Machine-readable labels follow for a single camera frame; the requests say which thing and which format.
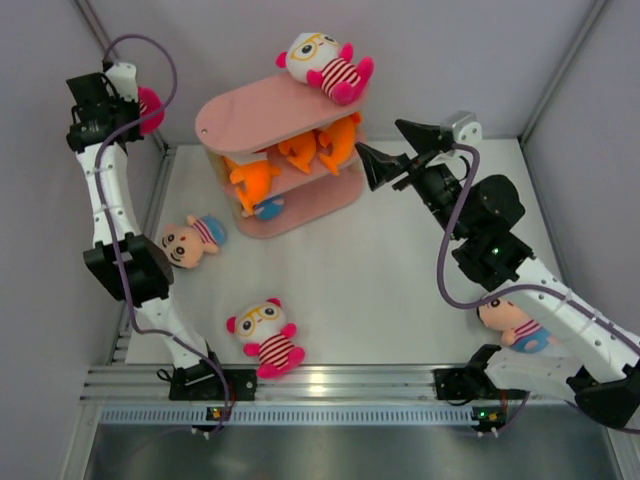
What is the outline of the white panda plush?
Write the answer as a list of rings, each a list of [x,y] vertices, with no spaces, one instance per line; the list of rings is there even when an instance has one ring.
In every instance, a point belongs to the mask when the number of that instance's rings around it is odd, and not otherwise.
[[[372,57],[354,62],[354,46],[340,44],[329,34],[299,34],[289,48],[278,54],[275,63],[291,77],[322,91],[334,103],[346,106],[357,101],[375,71]]]
[[[256,375],[276,379],[299,367],[306,351],[294,342],[297,325],[287,319],[277,297],[248,305],[229,317],[226,330],[242,344],[244,354],[256,358]]]
[[[146,86],[138,88],[139,113],[142,119],[139,130],[142,136],[156,131],[163,123],[165,111],[163,102],[157,92]]]

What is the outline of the large orange shark plush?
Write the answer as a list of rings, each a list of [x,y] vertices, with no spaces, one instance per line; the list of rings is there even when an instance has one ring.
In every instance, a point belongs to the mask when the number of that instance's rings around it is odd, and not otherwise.
[[[331,123],[318,135],[322,148],[331,148],[329,154],[319,153],[321,163],[333,175],[339,174],[339,166],[351,158],[357,138],[357,127],[362,121],[360,112],[340,118]]]

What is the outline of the small orange shark plush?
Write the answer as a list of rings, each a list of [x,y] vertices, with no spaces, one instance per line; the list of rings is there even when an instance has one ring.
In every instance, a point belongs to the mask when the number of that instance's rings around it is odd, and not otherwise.
[[[311,161],[316,155],[316,139],[313,131],[307,131],[277,144],[287,161],[305,174],[311,172]]]

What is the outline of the boy doll plush blue cap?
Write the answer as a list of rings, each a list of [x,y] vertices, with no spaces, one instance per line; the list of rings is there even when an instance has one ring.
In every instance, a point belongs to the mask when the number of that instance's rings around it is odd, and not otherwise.
[[[217,254],[226,241],[226,229],[216,217],[188,215],[185,225],[164,229],[159,245],[172,265],[193,269],[204,255]]]

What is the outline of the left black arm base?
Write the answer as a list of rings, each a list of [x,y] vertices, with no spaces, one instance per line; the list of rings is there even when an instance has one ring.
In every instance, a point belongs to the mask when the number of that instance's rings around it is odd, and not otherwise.
[[[224,429],[223,421],[231,419],[232,410],[237,401],[253,401],[257,390],[256,370],[227,369],[219,375],[208,364],[184,369],[174,369],[169,372],[159,369],[156,372],[159,379],[170,384],[169,399],[172,401],[219,401],[221,407],[208,407],[206,420],[211,425],[193,425],[196,432],[205,437]]]

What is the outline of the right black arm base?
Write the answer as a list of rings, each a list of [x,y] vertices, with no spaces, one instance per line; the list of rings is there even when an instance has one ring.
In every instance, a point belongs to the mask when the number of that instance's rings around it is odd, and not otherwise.
[[[521,390],[503,390],[495,387],[480,374],[463,367],[439,368],[433,372],[436,398],[453,407],[470,406],[486,400],[489,406],[472,408],[472,426],[478,437],[498,437],[526,405],[529,394]]]

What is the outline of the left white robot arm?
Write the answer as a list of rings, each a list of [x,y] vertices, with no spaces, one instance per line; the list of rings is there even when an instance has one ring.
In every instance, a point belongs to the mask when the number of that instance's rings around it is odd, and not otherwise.
[[[75,104],[66,140],[85,175],[94,225],[84,263],[114,299],[126,303],[134,331],[163,339],[172,382],[215,399],[226,376],[206,340],[183,318],[171,294],[169,260],[143,234],[133,211],[127,146],[142,137],[139,104],[101,72],[71,78],[67,86]]]

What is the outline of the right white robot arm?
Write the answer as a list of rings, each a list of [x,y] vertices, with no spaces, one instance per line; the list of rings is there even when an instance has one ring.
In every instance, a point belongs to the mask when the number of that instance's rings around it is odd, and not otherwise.
[[[639,412],[639,337],[563,284],[513,233],[525,207],[507,176],[476,177],[479,124],[398,119],[395,126],[414,157],[390,155],[362,142],[355,149],[371,190],[385,184],[396,191],[412,187],[443,228],[436,267],[443,300],[475,311],[494,300],[511,301],[569,352],[551,357],[484,345],[465,367],[471,392],[551,396],[602,426],[631,432]]]

